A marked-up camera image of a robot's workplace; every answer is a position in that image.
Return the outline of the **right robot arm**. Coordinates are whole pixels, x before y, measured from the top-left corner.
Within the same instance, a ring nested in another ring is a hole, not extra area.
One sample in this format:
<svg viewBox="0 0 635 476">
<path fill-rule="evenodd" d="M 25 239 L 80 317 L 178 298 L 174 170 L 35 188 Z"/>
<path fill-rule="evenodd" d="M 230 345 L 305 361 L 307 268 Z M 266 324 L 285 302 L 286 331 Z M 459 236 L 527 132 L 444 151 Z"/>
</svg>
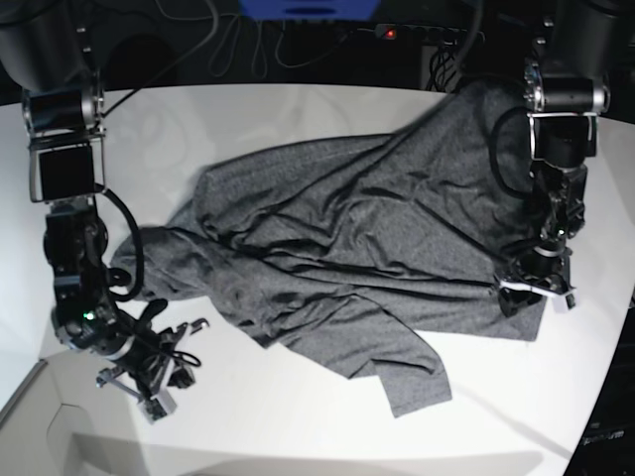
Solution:
<svg viewBox="0 0 635 476">
<path fill-rule="evenodd" d="M 183 350 L 205 319 L 155 331 L 153 319 L 167 307 L 151 300 L 139 316 L 123 304 L 145 282 L 139 226 L 122 200 L 106 186 L 103 86 L 85 29 L 65 1 L 5 1 L 1 5 L 1 63 L 21 86 L 28 134 L 29 192 L 49 207 L 44 252 L 54 274 L 51 322 L 56 338 L 108 362 L 98 386 L 120 386 L 149 422 L 176 410 L 170 388 L 194 382 L 199 361 Z M 106 197 L 129 226 L 135 268 L 104 264 L 108 231 L 96 199 Z"/>
</svg>

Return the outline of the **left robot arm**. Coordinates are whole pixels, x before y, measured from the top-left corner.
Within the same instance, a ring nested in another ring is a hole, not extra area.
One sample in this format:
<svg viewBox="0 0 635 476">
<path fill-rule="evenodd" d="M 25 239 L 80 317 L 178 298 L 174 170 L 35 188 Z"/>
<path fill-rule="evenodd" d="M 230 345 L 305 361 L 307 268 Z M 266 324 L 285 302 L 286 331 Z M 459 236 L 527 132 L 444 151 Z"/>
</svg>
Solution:
<svg viewBox="0 0 635 476">
<path fill-rule="evenodd" d="M 610 105 L 608 73 L 634 32 L 631 1 L 562 1 L 544 53 L 525 66 L 525 103 L 503 113 L 488 138 L 490 169 L 507 195 L 523 201 L 531 238 L 508 247 L 497 276 L 503 314 L 541 298 L 575 305 L 568 246 L 585 224 L 585 161 L 597 151 L 597 123 Z M 505 182 L 497 159 L 506 123 L 529 126 L 532 188 Z"/>
</svg>

